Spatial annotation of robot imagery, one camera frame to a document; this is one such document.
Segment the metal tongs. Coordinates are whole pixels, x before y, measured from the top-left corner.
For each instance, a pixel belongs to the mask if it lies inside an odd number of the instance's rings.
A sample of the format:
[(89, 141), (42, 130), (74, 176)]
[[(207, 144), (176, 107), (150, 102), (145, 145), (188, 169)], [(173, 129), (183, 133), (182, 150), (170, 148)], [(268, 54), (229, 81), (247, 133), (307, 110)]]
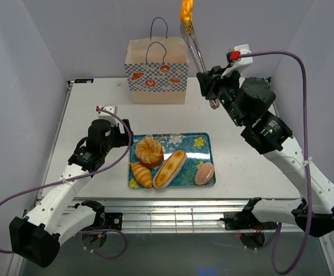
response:
[[(191, 55), (191, 58), (193, 60), (193, 63), (196, 67), (197, 72), (208, 72), (206, 69), (202, 54), (200, 52), (198, 39), (196, 37), (193, 25), (191, 26), (190, 34), (188, 34), (185, 26), (181, 22), (180, 23), (180, 33), (187, 45), (187, 48), (189, 50), (189, 53)], [(217, 98), (216, 99), (206, 99), (206, 100), (209, 102), (210, 107), (212, 109), (217, 109), (219, 107), (219, 101)]]

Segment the checkered paper bag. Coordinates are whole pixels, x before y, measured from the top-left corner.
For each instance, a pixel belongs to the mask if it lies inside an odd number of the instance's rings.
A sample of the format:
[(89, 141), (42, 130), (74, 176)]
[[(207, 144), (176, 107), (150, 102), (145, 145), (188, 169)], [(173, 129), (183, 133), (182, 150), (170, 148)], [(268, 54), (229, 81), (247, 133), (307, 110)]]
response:
[(135, 104), (185, 104), (189, 60), (181, 37), (153, 35), (131, 40), (124, 68)]

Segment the twisted bread stick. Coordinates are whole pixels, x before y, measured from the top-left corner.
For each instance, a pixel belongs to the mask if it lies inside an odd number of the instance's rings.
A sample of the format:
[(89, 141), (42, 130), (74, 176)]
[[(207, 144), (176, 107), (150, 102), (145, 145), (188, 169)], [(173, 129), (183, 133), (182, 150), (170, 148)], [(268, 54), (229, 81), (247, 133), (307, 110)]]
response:
[(192, 20), (193, 20), (193, 11), (194, 0), (182, 0), (181, 10), (180, 10), (180, 21), (185, 26), (187, 33), (190, 34)]

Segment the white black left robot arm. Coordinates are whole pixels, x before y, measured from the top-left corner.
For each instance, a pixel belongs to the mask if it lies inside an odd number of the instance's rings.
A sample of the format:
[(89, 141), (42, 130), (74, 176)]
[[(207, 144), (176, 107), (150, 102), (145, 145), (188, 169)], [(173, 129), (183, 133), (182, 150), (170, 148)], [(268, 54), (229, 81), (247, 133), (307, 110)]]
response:
[(93, 178), (113, 148), (133, 144), (133, 132), (127, 119), (118, 125), (106, 119), (92, 121), (88, 135), (81, 139), (68, 159), (59, 184), (23, 218), (15, 217), (9, 225), (14, 253), (39, 265), (49, 266), (61, 245), (84, 228), (100, 229), (105, 223), (104, 207), (91, 200), (78, 205), (71, 214), (63, 212), (78, 192)]

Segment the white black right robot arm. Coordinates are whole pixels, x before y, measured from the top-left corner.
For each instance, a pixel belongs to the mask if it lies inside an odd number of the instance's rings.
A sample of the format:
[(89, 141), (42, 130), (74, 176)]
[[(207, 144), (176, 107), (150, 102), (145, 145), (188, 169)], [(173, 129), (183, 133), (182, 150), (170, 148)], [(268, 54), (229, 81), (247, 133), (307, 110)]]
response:
[(240, 82), (234, 71), (222, 78), (224, 69), (213, 67), (196, 74), (205, 99), (218, 100), (236, 126), (243, 127), (241, 136), (260, 155), (272, 162), (296, 187), (296, 200), (252, 198), (242, 211), (225, 222), (234, 229), (257, 228), (261, 223), (286, 223), (302, 230), (310, 223), (310, 236), (322, 237), (334, 231), (334, 184), (306, 160), (292, 130), (269, 111), (275, 93), (261, 78)]

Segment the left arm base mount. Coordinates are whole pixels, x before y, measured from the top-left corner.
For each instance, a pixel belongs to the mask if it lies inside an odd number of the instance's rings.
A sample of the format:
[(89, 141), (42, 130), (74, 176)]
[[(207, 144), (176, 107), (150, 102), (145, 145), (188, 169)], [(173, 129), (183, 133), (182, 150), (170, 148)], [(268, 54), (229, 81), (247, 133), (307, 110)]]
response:
[(104, 213), (104, 225), (105, 229), (122, 230), (123, 213)]

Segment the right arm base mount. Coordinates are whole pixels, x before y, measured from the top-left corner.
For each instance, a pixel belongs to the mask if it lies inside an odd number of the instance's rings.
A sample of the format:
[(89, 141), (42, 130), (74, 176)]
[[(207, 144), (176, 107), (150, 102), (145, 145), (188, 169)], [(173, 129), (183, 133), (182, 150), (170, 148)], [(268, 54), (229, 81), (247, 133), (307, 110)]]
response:
[(246, 230), (253, 229), (254, 226), (249, 216), (243, 212), (225, 212), (219, 220), (223, 222), (225, 230)]

